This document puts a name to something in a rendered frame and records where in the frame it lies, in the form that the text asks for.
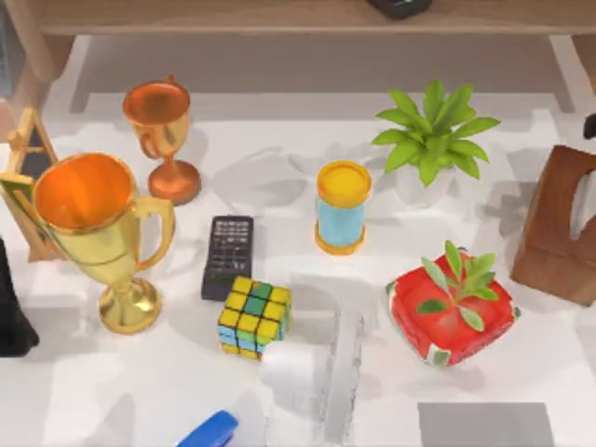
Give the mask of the yellow and blue can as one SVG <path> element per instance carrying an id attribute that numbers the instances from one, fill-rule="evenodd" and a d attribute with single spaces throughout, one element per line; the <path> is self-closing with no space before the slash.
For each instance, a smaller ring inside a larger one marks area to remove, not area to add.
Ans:
<path id="1" fill-rule="evenodd" d="M 350 160 L 336 160 L 317 177 L 315 240 L 332 255 L 349 255 L 365 236 L 364 208 L 372 187 L 369 172 Z"/>

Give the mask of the black calculator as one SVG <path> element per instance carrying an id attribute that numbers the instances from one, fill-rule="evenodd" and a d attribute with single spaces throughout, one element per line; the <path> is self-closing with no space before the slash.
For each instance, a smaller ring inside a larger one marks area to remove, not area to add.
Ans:
<path id="1" fill-rule="evenodd" d="M 220 215 L 212 218 L 201 298 L 224 302 L 236 277 L 251 277 L 253 218 Z"/>

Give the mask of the colourful puzzle cube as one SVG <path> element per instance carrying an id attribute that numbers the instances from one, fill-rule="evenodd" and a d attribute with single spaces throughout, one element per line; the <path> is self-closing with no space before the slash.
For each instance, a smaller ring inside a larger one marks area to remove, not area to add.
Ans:
<path id="1" fill-rule="evenodd" d="M 289 289 L 236 277 L 218 319 L 220 347 L 228 354 L 260 360 L 269 343 L 285 338 L 290 320 Z"/>

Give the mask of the white cup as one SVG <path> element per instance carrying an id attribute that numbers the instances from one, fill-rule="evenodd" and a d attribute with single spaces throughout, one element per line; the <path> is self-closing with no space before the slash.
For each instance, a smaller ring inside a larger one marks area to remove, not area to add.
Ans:
<path id="1" fill-rule="evenodd" d="M 330 349 L 325 345 L 275 341 L 262 354 L 260 376 L 281 410 L 314 419 L 320 410 Z"/>

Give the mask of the green plant in white pot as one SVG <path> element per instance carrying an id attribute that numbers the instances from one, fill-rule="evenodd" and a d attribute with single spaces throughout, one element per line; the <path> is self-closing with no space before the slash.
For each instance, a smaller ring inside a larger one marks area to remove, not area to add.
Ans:
<path id="1" fill-rule="evenodd" d="M 478 180 L 478 162 L 487 163 L 485 150 L 471 138 L 497 127 L 500 121 L 479 116 L 469 104 L 473 87 L 464 85 L 447 95 L 436 79 L 427 85 L 423 104 L 399 89 L 391 89 L 392 108 L 376 114 L 393 129 L 379 133 L 372 144 L 390 145 L 385 172 L 395 174 L 397 194 L 408 207 L 437 204 L 460 171 Z"/>

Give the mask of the copper trophy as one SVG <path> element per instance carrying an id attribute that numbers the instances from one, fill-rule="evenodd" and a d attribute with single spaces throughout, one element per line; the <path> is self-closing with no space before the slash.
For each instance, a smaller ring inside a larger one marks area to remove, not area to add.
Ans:
<path id="1" fill-rule="evenodd" d="M 152 196 L 165 198 L 176 206 L 192 200 L 200 191 L 197 168 L 177 159 L 190 128 L 190 95 L 173 75 L 142 83 L 126 95 L 123 113 L 142 149 L 151 159 L 159 159 L 148 177 Z"/>

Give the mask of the red square plant pot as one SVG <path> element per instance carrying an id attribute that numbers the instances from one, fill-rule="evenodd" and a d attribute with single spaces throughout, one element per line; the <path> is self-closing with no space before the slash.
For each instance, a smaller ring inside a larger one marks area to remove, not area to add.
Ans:
<path id="1" fill-rule="evenodd" d="M 446 367 L 468 359 L 502 336 L 521 316 L 495 279 L 495 255 L 473 256 L 452 241 L 442 256 L 385 287 L 390 321 L 426 363 Z"/>

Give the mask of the wooden shelf unit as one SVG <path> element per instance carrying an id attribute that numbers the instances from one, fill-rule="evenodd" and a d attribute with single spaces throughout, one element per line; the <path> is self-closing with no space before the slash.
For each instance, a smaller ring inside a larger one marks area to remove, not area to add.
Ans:
<path id="1" fill-rule="evenodd" d="M 596 0 L 430 0 L 392 20 L 368 0 L 0 0 L 36 77 L 58 79 L 79 35 L 568 34 L 596 91 Z"/>

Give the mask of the gold trophy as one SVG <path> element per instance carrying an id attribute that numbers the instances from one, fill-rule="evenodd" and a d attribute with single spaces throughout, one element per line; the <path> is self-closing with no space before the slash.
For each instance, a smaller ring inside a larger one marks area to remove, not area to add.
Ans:
<path id="1" fill-rule="evenodd" d="M 173 204 L 140 196 L 129 167 L 103 153 L 70 156 L 34 185 L 34 214 L 61 252 L 88 277 L 105 285 L 102 324 L 134 334 L 150 327 L 162 303 L 138 277 L 163 259 L 173 239 Z"/>

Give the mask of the blue stapler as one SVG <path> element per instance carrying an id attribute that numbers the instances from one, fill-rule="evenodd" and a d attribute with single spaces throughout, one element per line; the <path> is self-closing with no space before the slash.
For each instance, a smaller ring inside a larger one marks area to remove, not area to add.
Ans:
<path id="1" fill-rule="evenodd" d="M 238 420 L 221 410 L 197 426 L 176 447 L 225 447 L 232 439 Z"/>

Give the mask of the black device on shelf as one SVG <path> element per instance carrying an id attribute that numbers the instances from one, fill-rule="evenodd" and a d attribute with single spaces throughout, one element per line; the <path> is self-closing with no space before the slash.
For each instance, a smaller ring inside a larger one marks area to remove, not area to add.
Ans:
<path id="1" fill-rule="evenodd" d="M 392 20 L 404 20 L 425 12 L 433 0 L 366 0 Z"/>

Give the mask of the brown tissue box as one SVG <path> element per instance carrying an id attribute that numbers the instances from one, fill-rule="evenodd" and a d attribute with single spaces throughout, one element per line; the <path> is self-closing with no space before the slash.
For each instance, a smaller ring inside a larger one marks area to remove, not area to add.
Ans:
<path id="1" fill-rule="evenodd" d="M 510 277 L 578 305 L 596 302 L 596 215 L 571 238 L 580 180 L 596 171 L 596 155 L 556 145 L 536 184 Z"/>

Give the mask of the small framed blackboard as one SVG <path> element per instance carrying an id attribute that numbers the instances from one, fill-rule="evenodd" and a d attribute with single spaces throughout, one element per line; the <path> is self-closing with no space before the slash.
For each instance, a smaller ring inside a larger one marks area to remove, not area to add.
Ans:
<path id="1" fill-rule="evenodd" d="M 28 260 L 64 259 L 34 216 L 34 184 L 59 161 L 36 109 L 24 108 L 7 141 L 10 154 L 5 171 L 0 172 L 0 194 L 29 245 Z"/>

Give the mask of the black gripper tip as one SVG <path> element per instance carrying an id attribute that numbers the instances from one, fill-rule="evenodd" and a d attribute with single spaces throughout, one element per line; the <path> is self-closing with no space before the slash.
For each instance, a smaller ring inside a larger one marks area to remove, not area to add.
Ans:
<path id="1" fill-rule="evenodd" d="M 0 358 L 26 356 L 39 336 L 14 291 L 4 240 L 0 237 Z"/>

